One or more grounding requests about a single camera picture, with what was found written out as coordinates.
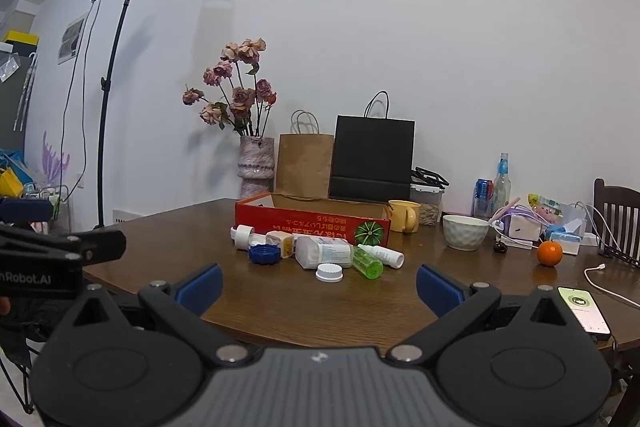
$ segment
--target dried rose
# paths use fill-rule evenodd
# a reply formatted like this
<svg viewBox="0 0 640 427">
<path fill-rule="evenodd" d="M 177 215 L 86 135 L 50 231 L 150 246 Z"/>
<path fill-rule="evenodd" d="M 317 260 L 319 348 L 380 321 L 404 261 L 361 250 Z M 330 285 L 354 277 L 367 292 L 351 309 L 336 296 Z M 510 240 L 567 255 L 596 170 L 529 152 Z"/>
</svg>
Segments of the dried rose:
<svg viewBox="0 0 640 427">
<path fill-rule="evenodd" d="M 187 89 L 182 96 L 182 103 L 184 105 L 193 105 L 204 98 L 204 93 L 199 89 Z"/>
<path fill-rule="evenodd" d="M 245 64 L 256 65 L 260 61 L 260 53 L 267 49 L 267 43 L 258 39 L 252 41 L 251 39 L 245 40 L 238 47 L 238 59 L 242 60 Z"/>
<path fill-rule="evenodd" d="M 267 82 L 264 78 L 258 80 L 258 83 L 255 84 L 255 97 L 258 99 L 258 102 L 262 102 L 266 100 L 267 97 L 271 94 L 271 84 Z"/>
<path fill-rule="evenodd" d="M 251 108 L 255 102 L 255 91 L 253 89 L 242 89 L 242 87 L 234 87 L 232 96 L 232 106 L 239 108 L 244 105 L 247 109 Z"/>
<path fill-rule="evenodd" d="M 202 79 L 207 86 L 218 87 L 222 83 L 222 77 L 217 75 L 212 68 L 207 68 L 202 75 Z"/>
<path fill-rule="evenodd" d="M 267 43 L 262 38 L 258 39 L 257 41 L 251 42 L 251 46 L 259 52 L 263 52 L 265 49 L 267 49 Z"/>
<path fill-rule="evenodd" d="M 229 42 L 229 44 L 227 44 L 222 50 L 222 53 L 220 54 L 220 59 L 231 60 L 231 62 L 237 62 L 238 61 L 238 45 L 235 42 Z"/>
<path fill-rule="evenodd" d="M 213 72 L 216 76 L 223 76 L 225 78 L 231 78 L 233 70 L 233 64 L 228 60 L 220 60 L 219 63 L 213 67 Z"/>
<path fill-rule="evenodd" d="M 234 115 L 234 118 L 236 119 L 236 121 L 247 120 L 248 118 L 251 117 L 251 112 L 249 111 L 249 108 L 242 103 L 232 102 L 231 106 L 229 107 L 229 110 L 231 110 L 231 114 Z"/>
<path fill-rule="evenodd" d="M 217 107 L 213 107 L 212 104 L 207 103 L 205 108 L 201 111 L 200 117 L 202 118 L 204 123 L 214 125 L 220 123 L 220 121 L 222 120 L 222 111 Z"/>
</svg>

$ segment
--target wooden table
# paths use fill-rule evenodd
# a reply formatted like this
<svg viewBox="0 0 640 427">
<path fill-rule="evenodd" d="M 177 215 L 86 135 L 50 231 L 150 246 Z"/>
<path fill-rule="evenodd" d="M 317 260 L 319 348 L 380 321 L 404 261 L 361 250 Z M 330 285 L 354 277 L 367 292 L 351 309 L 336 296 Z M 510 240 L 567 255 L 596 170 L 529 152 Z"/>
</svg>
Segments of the wooden table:
<svg viewBox="0 0 640 427">
<path fill-rule="evenodd" d="M 583 270 L 603 258 L 595 248 L 565 255 L 558 266 L 541 266 L 534 251 L 510 248 L 496 254 L 487 240 L 479 251 L 446 247 L 440 227 L 417 233 L 391 233 L 388 247 L 404 253 L 399 270 L 385 267 L 374 281 L 355 269 L 344 271 L 337 284 L 321 283 L 313 270 L 295 259 L 257 266 L 229 238 L 234 224 L 234 200 L 196 204 L 142 217 L 119 225 L 127 236 L 127 251 L 112 263 L 86 269 L 90 279 L 114 291 L 135 293 L 151 280 L 170 283 L 205 264 L 220 264 L 222 297 L 203 318 L 242 341 L 264 345 L 376 345 L 382 353 L 435 320 L 415 291 L 415 275 L 432 263 L 465 284 L 489 282 L 504 294 L 526 295 L 539 284 L 581 288 L 591 292 L 605 315 L 620 350 L 640 367 L 640 311 L 590 286 Z M 640 270 L 620 261 L 606 261 L 603 272 L 591 272 L 601 286 L 640 301 Z M 601 344 L 608 349 L 610 344 Z M 635 427 L 640 421 L 640 378 L 632 380 L 609 427 Z"/>
</svg>

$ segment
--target person's hand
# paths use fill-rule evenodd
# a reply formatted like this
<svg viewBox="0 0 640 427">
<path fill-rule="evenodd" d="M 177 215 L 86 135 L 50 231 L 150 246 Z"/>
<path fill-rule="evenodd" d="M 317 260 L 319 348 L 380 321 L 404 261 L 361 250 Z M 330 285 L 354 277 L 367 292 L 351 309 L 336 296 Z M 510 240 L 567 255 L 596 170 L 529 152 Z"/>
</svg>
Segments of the person's hand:
<svg viewBox="0 0 640 427">
<path fill-rule="evenodd" d="M 9 297 L 0 297 L 0 315 L 8 315 L 11 311 Z"/>
</svg>

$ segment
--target orange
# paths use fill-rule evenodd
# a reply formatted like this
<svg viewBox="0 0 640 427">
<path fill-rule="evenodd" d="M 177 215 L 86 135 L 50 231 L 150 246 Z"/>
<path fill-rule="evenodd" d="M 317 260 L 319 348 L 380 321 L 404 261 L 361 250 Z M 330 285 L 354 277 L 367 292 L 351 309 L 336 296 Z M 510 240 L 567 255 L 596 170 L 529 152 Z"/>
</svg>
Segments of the orange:
<svg viewBox="0 0 640 427">
<path fill-rule="evenodd" d="M 544 266 L 555 266 L 562 261 L 562 246 L 555 241 L 545 241 L 538 247 L 538 261 Z"/>
</svg>

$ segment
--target green plastic bottle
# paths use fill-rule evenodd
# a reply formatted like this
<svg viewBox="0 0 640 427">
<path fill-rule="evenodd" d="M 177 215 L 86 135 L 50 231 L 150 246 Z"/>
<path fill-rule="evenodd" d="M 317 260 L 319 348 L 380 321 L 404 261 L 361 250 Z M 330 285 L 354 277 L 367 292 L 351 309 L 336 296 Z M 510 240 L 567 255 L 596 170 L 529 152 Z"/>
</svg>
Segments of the green plastic bottle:
<svg viewBox="0 0 640 427">
<path fill-rule="evenodd" d="M 377 279 L 382 274 L 382 263 L 372 255 L 359 247 L 353 250 L 353 261 L 351 266 L 355 267 L 367 279 Z"/>
</svg>

